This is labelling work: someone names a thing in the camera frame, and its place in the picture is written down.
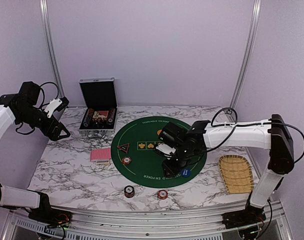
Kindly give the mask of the blue small blind button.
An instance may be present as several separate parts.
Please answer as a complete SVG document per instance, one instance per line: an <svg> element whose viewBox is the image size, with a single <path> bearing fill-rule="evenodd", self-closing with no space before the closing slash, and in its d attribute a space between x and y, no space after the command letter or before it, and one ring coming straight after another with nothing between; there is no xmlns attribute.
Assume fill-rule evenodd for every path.
<svg viewBox="0 0 304 240"><path fill-rule="evenodd" d="M190 169L188 168L184 168L181 172L180 172L181 176L184 178L188 178L191 176L192 172Z"/></svg>

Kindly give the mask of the orange red chip stack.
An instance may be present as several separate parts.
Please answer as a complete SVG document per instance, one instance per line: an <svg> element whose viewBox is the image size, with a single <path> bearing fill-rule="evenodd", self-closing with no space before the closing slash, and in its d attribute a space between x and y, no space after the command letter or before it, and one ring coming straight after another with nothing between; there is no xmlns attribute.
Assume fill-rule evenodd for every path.
<svg viewBox="0 0 304 240"><path fill-rule="evenodd" d="M164 189L162 190L159 190L157 192L157 197L160 199L160 200L165 200L168 198L168 192Z"/></svg>

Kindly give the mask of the triangular all-in button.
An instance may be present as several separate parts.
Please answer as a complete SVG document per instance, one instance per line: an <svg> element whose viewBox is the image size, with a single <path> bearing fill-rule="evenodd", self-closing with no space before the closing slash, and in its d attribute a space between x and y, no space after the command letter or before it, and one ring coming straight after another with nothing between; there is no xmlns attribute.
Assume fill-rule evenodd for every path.
<svg viewBox="0 0 304 240"><path fill-rule="evenodd" d="M129 149L130 149L130 143L125 143L125 144L122 144L122 145L118 145L117 149L127 154L129 152Z"/></svg>

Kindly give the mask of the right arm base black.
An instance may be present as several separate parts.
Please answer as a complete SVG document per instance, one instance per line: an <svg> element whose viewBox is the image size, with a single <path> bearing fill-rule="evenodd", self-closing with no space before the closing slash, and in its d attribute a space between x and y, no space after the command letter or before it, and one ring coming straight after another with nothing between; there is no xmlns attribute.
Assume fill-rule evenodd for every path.
<svg viewBox="0 0 304 240"><path fill-rule="evenodd" d="M222 215L222 224L225 225L226 229L232 229L264 222L266 219L264 207L258 208L252 206L249 196L244 209L226 212Z"/></svg>

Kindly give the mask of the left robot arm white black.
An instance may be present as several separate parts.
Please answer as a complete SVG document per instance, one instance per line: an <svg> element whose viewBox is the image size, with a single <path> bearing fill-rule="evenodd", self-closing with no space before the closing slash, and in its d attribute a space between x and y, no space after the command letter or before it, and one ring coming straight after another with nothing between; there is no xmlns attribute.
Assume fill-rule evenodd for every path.
<svg viewBox="0 0 304 240"><path fill-rule="evenodd" d="M22 83L19 92L0 96L0 157L13 157L18 143L11 140L6 143L8 130L14 125L21 128L27 124L33 133L39 129L51 141L68 138L71 134L67 128L54 117L68 106L69 100L56 96L48 103L41 102L36 106L39 95L44 95L42 85L32 81ZM55 219L55 211L49 207L49 198L44 193L20 189L0 183L0 207L35 209L36 215L45 223Z"/></svg>

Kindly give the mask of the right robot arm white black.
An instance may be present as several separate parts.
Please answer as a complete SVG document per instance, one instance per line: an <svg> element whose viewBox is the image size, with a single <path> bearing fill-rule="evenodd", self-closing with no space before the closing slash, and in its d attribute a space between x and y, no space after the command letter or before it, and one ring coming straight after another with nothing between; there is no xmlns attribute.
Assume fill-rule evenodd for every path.
<svg viewBox="0 0 304 240"><path fill-rule="evenodd" d="M265 206L284 176L299 162L295 159L290 129L302 136L304 147L304 133L286 123L280 114L248 122L198 120L188 130L169 122L158 136L161 143L155 151L165 158L162 164L165 176L174 177L192 157L220 147L246 148L252 163L259 170L259 182L251 192L249 206L239 214L244 224L250 224L259 216L259 209Z"/></svg>

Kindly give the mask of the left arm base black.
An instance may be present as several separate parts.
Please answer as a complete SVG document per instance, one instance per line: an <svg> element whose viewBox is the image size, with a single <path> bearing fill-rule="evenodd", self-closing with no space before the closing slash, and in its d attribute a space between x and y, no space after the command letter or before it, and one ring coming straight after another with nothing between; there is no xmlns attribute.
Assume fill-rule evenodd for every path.
<svg viewBox="0 0 304 240"><path fill-rule="evenodd" d="M36 192L40 196L40 202L37 208L32 208L28 217L32 220L48 224L50 226L69 225L72 213L66 210L52 208L49 196L45 193Z"/></svg>

